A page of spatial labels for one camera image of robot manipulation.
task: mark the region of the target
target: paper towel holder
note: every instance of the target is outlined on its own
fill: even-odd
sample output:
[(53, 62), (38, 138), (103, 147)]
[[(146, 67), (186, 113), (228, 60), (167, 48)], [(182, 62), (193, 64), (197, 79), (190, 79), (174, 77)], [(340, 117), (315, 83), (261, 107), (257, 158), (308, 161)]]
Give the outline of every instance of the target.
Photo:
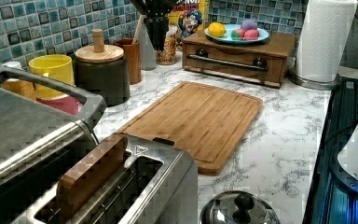
[(289, 69), (289, 72), (287, 74), (289, 80), (293, 83), (295, 83), (298, 86), (305, 87), (308, 89), (313, 89), (317, 91), (332, 91), (337, 89), (341, 85), (341, 76), (339, 74), (336, 75), (336, 78), (334, 80), (329, 82), (318, 82), (313, 80), (308, 80), (303, 77), (299, 77), (296, 74), (296, 66)]

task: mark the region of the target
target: fruit plate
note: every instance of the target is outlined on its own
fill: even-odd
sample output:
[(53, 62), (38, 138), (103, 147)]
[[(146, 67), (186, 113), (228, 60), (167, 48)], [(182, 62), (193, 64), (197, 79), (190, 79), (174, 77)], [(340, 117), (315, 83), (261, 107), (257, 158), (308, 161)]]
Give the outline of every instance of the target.
[(257, 28), (257, 31), (259, 33), (259, 37), (257, 38), (257, 40), (244, 40), (244, 39), (233, 40), (231, 38), (231, 32), (235, 29), (240, 29), (240, 28), (241, 28), (241, 26), (238, 24), (228, 24), (228, 25), (225, 25), (226, 33), (222, 37), (216, 37), (216, 36), (210, 35), (208, 32), (208, 28), (205, 29), (205, 34), (214, 40), (224, 42), (224, 43), (229, 43), (229, 44), (253, 44), (256, 42), (263, 41), (269, 37), (269, 32), (267, 32), (266, 30)]

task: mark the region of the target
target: marble countertop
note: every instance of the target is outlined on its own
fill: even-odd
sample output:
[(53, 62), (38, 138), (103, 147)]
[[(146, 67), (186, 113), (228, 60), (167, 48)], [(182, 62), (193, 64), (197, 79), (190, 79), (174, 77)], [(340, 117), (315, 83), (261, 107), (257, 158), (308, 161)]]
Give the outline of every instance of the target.
[(275, 210), (282, 224), (302, 222), (324, 126), (330, 91), (299, 87), (285, 79), (280, 89), (206, 76), (174, 65), (142, 71), (131, 98), (108, 107), (94, 131), (103, 140), (182, 81), (226, 88), (264, 101), (255, 122), (219, 176), (199, 175), (199, 213), (215, 195), (244, 190)]

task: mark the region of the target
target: toaster oven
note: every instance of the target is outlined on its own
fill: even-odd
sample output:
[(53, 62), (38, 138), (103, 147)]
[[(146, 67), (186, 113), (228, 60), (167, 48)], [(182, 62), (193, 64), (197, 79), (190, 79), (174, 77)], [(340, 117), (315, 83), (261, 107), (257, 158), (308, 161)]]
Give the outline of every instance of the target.
[(0, 223), (11, 222), (97, 146), (93, 127), (105, 109), (102, 96), (1, 66), (0, 84), (8, 78), (62, 91), (83, 106), (73, 116), (0, 88)]

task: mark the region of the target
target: blue mosaic tile backsplash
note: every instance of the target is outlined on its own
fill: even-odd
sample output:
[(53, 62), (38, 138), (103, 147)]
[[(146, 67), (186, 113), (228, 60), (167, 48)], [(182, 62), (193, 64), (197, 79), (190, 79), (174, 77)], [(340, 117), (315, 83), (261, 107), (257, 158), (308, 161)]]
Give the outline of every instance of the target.
[(92, 43), (102, 28), (105, 43), (133, 36), (138, 15), (130, 0), (0, 0), (0, 64), (71, 54)]
[[(210, 0), (208, 21), (257, 21), (271, 32), (301, 33), (308, 0)], [(133, 36), (138, 13), (130, 0), (0, 0), (0, 64), (22, 67), (46, 54), (70, 54), (92, 43), (102, 28), (105, 43)]]
[(257, 22), (270, 32), (299, 35), (308, 0), (211, 0), (209, 21), (242, 24), (245, 19)]

